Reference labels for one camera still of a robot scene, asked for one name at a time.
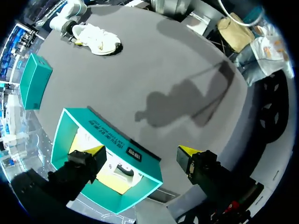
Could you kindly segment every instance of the cardboard box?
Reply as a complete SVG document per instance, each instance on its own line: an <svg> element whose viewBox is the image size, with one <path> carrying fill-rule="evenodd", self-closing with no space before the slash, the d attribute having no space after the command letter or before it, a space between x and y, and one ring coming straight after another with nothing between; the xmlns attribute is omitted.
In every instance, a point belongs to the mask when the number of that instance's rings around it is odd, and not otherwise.
<svg viewBox="0 0 299 224"><path fill-rule="evenodd" d="M134 141L116 132L115 128L110 127L88 108L63 109L51 155L51 163L56 169L62 167L67 161L67 155L79 127L84 128L106 146L106 151L118 156L143 175L141 181L123 195L95 180L93 184L87 184L82 190L82 194L90 200L118 214L137 204L163 184L159 159L147 153Z"/></svg>

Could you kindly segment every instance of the teal shoe box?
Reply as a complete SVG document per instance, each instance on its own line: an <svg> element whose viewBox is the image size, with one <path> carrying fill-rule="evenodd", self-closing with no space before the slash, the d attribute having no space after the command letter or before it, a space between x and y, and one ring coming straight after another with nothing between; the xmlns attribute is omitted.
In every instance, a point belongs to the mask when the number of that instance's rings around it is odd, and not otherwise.
<svg viewBox="0 0 299 224"><path fill-rule="evenodd" d="M82 190L82 194L90 200L118 214L134 206L162 185L159 160L116 132L88 108L63 109L51 155L51 163L56 169L67 161L68 152L79 127L88 131L111 154L123 159L143 175L141 181L123 195L96 179L93 184L87 184Z"/></svg>
<svg viewBox="0 0 299 224"><path fill-rule="evenodd" d="M20 91L25 110L38 110L43 92L53 69L42 57L31 54L20 82Z"/></svg>

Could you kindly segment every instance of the shoe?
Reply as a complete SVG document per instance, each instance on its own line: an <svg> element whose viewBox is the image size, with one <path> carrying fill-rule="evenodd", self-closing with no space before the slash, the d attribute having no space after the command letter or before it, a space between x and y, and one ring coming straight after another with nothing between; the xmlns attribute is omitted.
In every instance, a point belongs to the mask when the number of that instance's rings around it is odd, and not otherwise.
<svg viewBox="0 0 299 224"><path fill-rule="evenodd" d="M87 5L81 0L68 0L68 3L62 8L59 13L64 18L73 16L81 16L87 11Z"/></svg>
<svg viewBox="0 0 299 224"><path fill-rule="evenodd" d="M77 39L75 44L88 46L95 55L109 55L121 46L121 41L117 35L109 33L92 24L75 25L72 33Z"/></svg>

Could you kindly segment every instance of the cable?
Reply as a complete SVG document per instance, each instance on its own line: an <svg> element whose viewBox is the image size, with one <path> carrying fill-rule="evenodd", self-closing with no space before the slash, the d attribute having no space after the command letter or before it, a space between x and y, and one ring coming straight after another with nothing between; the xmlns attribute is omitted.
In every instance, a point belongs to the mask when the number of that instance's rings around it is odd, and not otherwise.
<svg viewBox="0 0 299 224"><path fill-rule="evenodd" d="M239 24L240 26L244 26L244 27L252 27L254 25L256 25L257 23L260 22L260 20L263 17L264 14L264 9L262 9L262 12L260 13L260 15L258 16L258 18L256 20L254 20L252 23L243 23L243 22L239 22L238 20L235 20L229 13L228 11L225 9L223 3L221 0L218 0L219 5L221 6L222 10L225 12L225 14L232 19L235 23Z"/></svg>

